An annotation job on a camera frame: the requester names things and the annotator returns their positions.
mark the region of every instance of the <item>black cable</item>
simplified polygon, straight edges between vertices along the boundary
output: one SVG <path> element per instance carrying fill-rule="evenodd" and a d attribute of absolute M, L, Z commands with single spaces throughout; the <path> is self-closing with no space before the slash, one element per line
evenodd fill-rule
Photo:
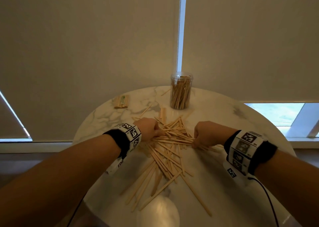
<path fill-rule="evenodd" d="M 274 206 L 272 205 L 272 202 L 271 202 L 271 200 L 270 200 L 270 197 L 269 197 L 269 195 L 268 195 L 268 193 L 267 193 L 267 190 L 266 190 L 265 187 L 262 185 L 262 183 L 259 182 L 256 178 L 250 178 L 250 177 L 249 177 L 248 179 L 249 179 L 249 180 L 255 180 L 255 181 L 256 181 L 257 183 L 259 183 L 259 184 L 262 186 L 262 188 L 265 190 L 265 193 L 266 193 L 266 195 L 267 195 L 267 197 L 268 197 L 268 200 L 269 200 L 269 203 L 270 203 L 272 212 L 273 212 L 274 217 L 275 217 L 276 225 L 277 225 L 277 227 L 279 227 L 278 220 L 277 220 L 277 215 L 276 215 Z"/>
<path fill-rule="evenodd" d="M 82 203 L 82 201 L 83 201 L 83 199 L 84 199 L 84 197 L 85 197 L 86 194 L 87 194 L 87 192 L 86 192 L 86 193 L 84 194 L 84 196 L 81 198 L 81 200 L 80 200 L 78 206 L 75 208 L 75 210 L 74 210 L 74 212 L 73 212 L 73 215 L 72 215 L 72 217 L 70 218 L 69 223 L 68 223 L 68 225 L 67 225 L 66 227 L 69 227 L 69 226 L 70 226 L 70 224 L 71 224 L 71 222 L 72 222 L 72 220 L 73 220 L 75 214 L 77 213 L 78 208 L 80 207 L 80 204 Z"/>

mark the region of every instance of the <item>wristband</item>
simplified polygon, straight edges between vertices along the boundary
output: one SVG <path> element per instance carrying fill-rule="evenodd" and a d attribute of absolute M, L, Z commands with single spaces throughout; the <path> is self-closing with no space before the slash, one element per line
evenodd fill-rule
<path fill-rule="evenodd" d="M 106 170 L 111 175 L 122 165 L 126 155 L 141 142 L 142 134 L 136 125 L 127 123 L 118 124 L 104 134 L 110 135 L 121 148 L 119 157 Z"/>
<path fill-rule="evenodd" d="M 226 160 L 244 176 L 254 175 L 260 163 L 273 157 L 277 146 L 255 132 L 237 131 L 224 144 L 228 153 Z"/>

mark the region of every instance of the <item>white marble surface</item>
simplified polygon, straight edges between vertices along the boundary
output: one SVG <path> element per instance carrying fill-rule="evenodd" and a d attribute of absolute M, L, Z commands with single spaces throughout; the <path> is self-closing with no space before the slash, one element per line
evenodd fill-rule
<path fill-rule="evenodd" d="M 168 89 L 169 86 L 160 86 L 128 92 L 131 98 L 128 109 L 114 109 L 112 100 L 105 102 L 83 121 L 73 143 L 101 135 L 120 122 L 132 123 L 132 116 L 139 116 L 150 103 L 153 103 L 144 117 L 158 116 L 160 105 L 167 108 L 168 121 L 194 110 L 185 122 L 189 131 L 193 132 L 198 121 L 211 120 L 229 127 L 264 134 L 281 150 L 295 155 L 281 132 L 265 117 L 245 104 L 215 92 L 193 88 L 189 109 L 173 110 L 169 107 L 169 93 L 161 96 Z M 188 180 L 208 205 L 213 213 L 212 217 L 208 216 L 181 177 L 178 177 L 177 184 L 170 184 L 161 196 L 151 202 L 155 207 L 150 204 L 141 212 L 137 208 L 132 213 L 132 202 L 125 205 L 132 188 L 123 195 L 119 193 L 149 160 L 138 150 L 126 158 L 114 176 L 103 174 L 91 187 L 84 200 L 90 210 L 110 227 L 274 226 L 273 214 L 264 191 L 255 182 L 244 189 L 234 183 L 222 166 L 225 159 L 224 150 L 220 153 L 207 154 L 188 148 L 182 150 L 182 154 L 186 165 L 195 174 L 194 177 L 187 176 Z M 139 205 L 150 195 L 154 177 Z M 160 186 L 165 182 L 166 180 L 162 179 Z M 286 221 L 290 216 L 289 213 L 272 195 L 271 199 L 279 222 L 285 223 L 283 226 L 292 226 L 288 223 L 290 220 Z M 162 211 L 163 206 L 169 211 Z"/>

